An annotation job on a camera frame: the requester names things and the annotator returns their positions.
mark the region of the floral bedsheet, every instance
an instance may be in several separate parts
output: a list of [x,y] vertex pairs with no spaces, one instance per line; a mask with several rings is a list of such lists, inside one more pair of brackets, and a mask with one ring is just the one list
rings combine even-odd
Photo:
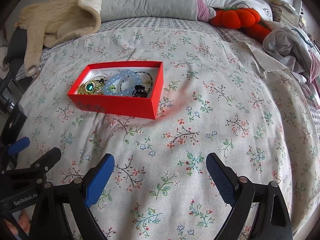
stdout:
[[[119,60],[163,61],[156,120],[83,112],[67,97],[87,64]],[[165,27],[84,36],[49,56],[20,104],[28,115],[20,136],[31,143],[19,168],[59,147],[61,160],[47,174],[58,185],[114,155],[91,207],[107,239],[213,239],[230,206],[206,170],[210,152],[254,183],[276,181],[294,232],[319,203],[319,144],[304,95],[287,68],[246,43]]]

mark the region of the gray checkered sheet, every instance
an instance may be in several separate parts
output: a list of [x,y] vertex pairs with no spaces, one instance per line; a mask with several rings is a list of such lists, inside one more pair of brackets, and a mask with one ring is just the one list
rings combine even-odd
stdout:
[[[189,21],[174,18],[141,17],[115,20],[111,22],[102,23],[98,33],[116,29],[127,29],[132,27],[176,28],[181,30],[199,31],[211,34],[215,37],[220,37],[222,40],[227,42],[246,42],[256,48],[263,50],[260,43],[258,43],[255,39],[250,38],[249,36],[240,31],[231,30],[227,28],[213,27],[208,23],[200,21]],[[73,41],[74,40],[65,41],[64,43],[58,44],[52,49],[44,48],[42,51],[40,61],[40,70],[42,70],[52,53],[59,50],[63,45],[72,43]],[[22,79],[24,77],[26,77],[26,75],[24,72],[24,65],[22,65],[16,75],[16,80]]]

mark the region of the jewelry box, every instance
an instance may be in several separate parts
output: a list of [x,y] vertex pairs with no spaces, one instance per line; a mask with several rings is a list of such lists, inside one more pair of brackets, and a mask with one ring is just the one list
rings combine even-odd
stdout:
[[103,62],[87,65],[68,96],[84,111],[156,119],[162,88],[162,62]]

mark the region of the black hair clip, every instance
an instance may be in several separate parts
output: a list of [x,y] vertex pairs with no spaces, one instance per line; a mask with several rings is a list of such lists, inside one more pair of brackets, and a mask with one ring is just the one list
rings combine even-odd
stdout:
[[146,98],[148,96],[148,92],[145,89],[146,88],[143,85],[134,86],[134,91],[132,92],[132,96],[134,98]]

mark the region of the fleece blanket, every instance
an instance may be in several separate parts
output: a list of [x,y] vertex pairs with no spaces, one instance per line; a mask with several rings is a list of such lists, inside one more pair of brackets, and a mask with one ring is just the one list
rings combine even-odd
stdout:
[[42,47],[95,33],[101,25],[102,0],[49,0],[26,6],[15,26],[27,30],[26,76],[38,71]]

